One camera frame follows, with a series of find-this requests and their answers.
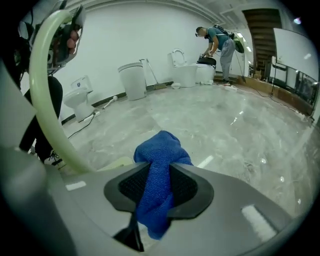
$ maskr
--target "blue cloth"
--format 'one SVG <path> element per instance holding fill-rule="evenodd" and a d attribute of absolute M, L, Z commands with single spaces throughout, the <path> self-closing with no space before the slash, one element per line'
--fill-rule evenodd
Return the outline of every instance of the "blue cloth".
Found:
<path fill-rule="evenodd" d="M 216 37 L 218 38 L 218 42 L 219 42 L 218 49 L 220 51 L 222 51 L 222 47 L 223 47 L 225 41 L 227 41 L 229 39 L 229 36 L 227 36 L 227 35 L 219 35 L 219 34 L 223 34 L 223 32 L 220 29 L 217 29 L 215 27 L 209 27 L 207 32 L 209 34 L 209 42 L 210 43 L 214 42 L 212 40 L 212 38 L 217 35 Z"/>
<path fill-rule="evenodd" d="M 164 130 L 139 145 L 133 159 L 136 163 L 151 163 L 136 216 L 137 220 L 148 228 L 149 236 L 159 240 L 169 228 L 167 212 L 174 207 L 169 164 L 193 164 L 180 141 Z"/>

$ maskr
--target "marble floor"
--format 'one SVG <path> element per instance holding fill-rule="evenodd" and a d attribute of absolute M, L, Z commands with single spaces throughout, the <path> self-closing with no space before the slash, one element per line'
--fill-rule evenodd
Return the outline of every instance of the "marble floor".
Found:
<path fill-rule="evenodd" d="M 70 142 L 98 170 L 133 158 L 139 144 L 166 130 L 195 166 L 247 182 L 296 217 L 318 193 L 319 131 L 289 108 L 239 88 L 246 91 L 202 85 L 160 89 L 136 101 L 121 98 Z M 74 119 L 63 129 L 69 136 L 86 124 Z M 70 172 L 68 166 L 61 170 Z"/>

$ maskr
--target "whiteboard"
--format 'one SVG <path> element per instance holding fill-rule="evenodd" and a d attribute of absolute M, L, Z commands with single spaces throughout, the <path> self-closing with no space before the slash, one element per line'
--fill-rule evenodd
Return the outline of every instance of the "whiteboard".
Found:
<path fill-rule="evenodd" d="M 277 63 L 286 65 L 319 80 L 317 50 L 307 37 L 289 30 L 274 28 Z"/>

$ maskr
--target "toilet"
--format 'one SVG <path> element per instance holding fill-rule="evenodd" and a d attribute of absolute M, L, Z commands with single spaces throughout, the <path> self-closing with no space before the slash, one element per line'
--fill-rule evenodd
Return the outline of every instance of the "toilet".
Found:
<path fill-rule="evenodd" d="M 168 64 L 174 83 L 181 87 L 194 87 L 196 83 L 208 83 L 214 79 L 215 68 L 211 65 L 193 63 L 187 65 L 184 52 L 175 48 L 168 54 Z"/>
<path fill-rule="evenodd" d="M 63 103 L 73 109 L 75 119 L 81 122 L 95 111 L 95 108 L 88 102 L 88 94 L 93 89 L 87 75 L 74 81 L 71 84 L 71 88 L 72 91 L 63 97 Z"/>

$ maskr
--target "toilet tank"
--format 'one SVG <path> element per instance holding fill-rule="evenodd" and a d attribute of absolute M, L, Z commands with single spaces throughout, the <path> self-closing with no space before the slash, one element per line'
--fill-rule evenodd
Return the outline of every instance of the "toilet tank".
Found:
<path fill-rule="evenodd" d="M 91 93 L 93 91 L 89 77 L 87 75 L 79 78 L 78 80 L 74 81 L 71 84 L 71 88 L 72 89 L 76 89 L 76 88 L 87 88 L 88 93 Z"/>

